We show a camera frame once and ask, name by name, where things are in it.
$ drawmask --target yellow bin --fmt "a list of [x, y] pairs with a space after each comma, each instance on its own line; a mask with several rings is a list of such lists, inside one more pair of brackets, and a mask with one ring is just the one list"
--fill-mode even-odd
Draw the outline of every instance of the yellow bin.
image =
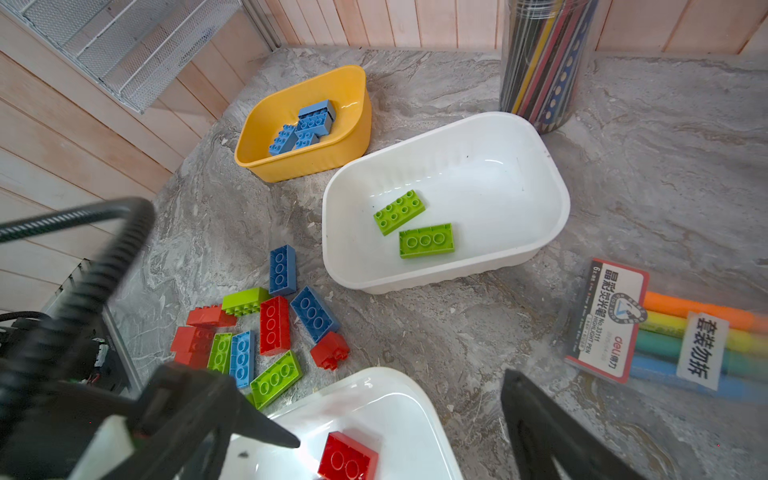
[[[270, 145], [284, 124], [296, 124], [299, 110], [331, 100], [336, 121], [320, 142], [271, 156]], [[341, 167], [360, 158], [371, 140], [371, 100], [366, 72], [347, 65], [264, 98], [248, 114], [235, 161], [265, 182], [279, 182]]]

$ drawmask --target wire mesh shelf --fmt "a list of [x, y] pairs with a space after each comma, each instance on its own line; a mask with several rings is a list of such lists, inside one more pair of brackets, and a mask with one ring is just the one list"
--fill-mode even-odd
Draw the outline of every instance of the wire mesh shelf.
[[118, 101], [143, 112], [240, 0], [0, 0]]

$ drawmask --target light blue building block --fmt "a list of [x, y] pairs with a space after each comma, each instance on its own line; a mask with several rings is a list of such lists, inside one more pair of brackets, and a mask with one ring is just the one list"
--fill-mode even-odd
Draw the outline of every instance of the light blue building block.
[[256, 339], [253, 330], [232, 337], [230, 376], [238, 389], [244, 389], [256, 378]]
[[341, 327], [323, 299], [311, 286], [305, 286], [290, 306], [315, 343], [318, 343], [328, 332], [337, 332]]
[[270, 295], [296, 292], [296, 251], [283, 245], [270, 252]]
[[283, 129], [277, 134], [277, 138], [270, 145], [270, 155], [284, 154], [291, 151], [299, 137], [296, 135], [296, 126], [283, 125]]
[[300, 148], [309, 147], [310, 145], [314, 145], [320, 141], [317, 135], [315, 135], [309, 130], [300, 131], [298, 135], [299, 135], [299, 140], [296, 142], [297, 150]]
[[299, 110], [299, 119], [305, 118], [307, 115], [318, 114], [322, 111], [327, 111], [331, 116], [331, 121], [336, 121], [336, 110], [333, 109], [331, 100], [323, 100], [309, 107], [304, 107]]
[[327, 111], [322, 113], [310, 115], [299, 120], [299, 124], [296, 126], [296, 131], [301, 133], [304, 131], [311, 131], [318, 137], [331, 133], [331, 126], [333, 120]]

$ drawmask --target product label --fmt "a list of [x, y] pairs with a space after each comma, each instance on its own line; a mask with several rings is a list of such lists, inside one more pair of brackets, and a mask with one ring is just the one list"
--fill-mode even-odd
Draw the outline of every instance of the product label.
[[648, 274], [642, 270], [593, 259], [566, 361], [625, 383], [637, 324], [647, 319], [641, 306], [647, 285]]
[[677, 376], [717, 390], [730, 324], [706, 313], [688, 314]]

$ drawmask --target white plastic part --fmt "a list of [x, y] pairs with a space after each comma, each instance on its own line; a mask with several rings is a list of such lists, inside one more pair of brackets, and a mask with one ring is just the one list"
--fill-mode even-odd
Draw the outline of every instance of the white plastic part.
[[125, 426], [125, 417], [110, 415], [74, 466], [68, 480], [97, 480], [134, 454], [134, 444]]
[[233, 435], [221, 478], [315, 480], [330, 432], [379, 453], [376, 480], [462, 480], [429, 397], [408, 376], [384, 367], [357, 372], [270, 418], [301, 440], [284, 449]]
[[[386, 237], [373, 214], [415, 190], [426, 211]], [[563, 229], [568, 189], [523, 118], [473, 115], [342, 167], [323, 195], [323, 261], [340, 285], [386, 293], [530, 260]], [[401, 259], [399, 232], [451, 223], [455, 252]]]

